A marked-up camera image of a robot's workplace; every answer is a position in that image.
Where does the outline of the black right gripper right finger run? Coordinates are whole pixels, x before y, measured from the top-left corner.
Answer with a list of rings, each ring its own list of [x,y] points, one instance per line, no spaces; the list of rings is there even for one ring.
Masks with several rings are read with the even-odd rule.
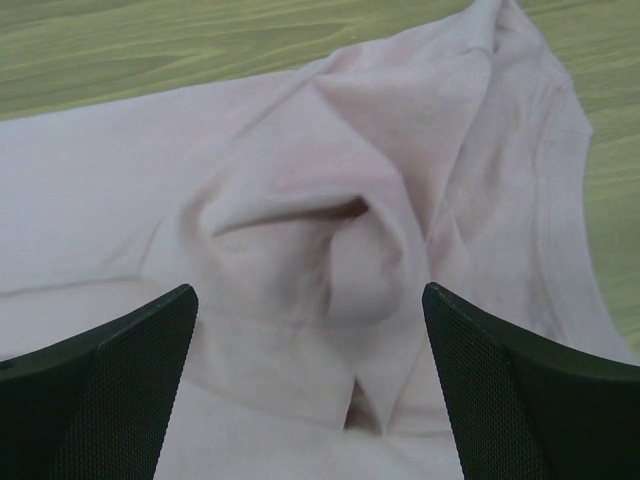
[[[638,478],[638,367],[546,339],[435,282],[422,305],[465,478]]]

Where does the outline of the dusty pink graphic t-shirt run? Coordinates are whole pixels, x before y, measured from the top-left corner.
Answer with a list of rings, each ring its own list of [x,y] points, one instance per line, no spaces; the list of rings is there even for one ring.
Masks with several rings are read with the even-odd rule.
[[[513,1],[296,70],[1,125],[1,355],[188,283],[160,479],[458,479],[434,281],[634,363],[594,278],[592,135]]]

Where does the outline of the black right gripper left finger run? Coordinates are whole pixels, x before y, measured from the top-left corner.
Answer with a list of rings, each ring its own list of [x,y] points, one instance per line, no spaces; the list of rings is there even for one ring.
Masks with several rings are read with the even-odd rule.
[[[2,361],[2,478],[153,478],[197,312],[196,292],[183,284]]]

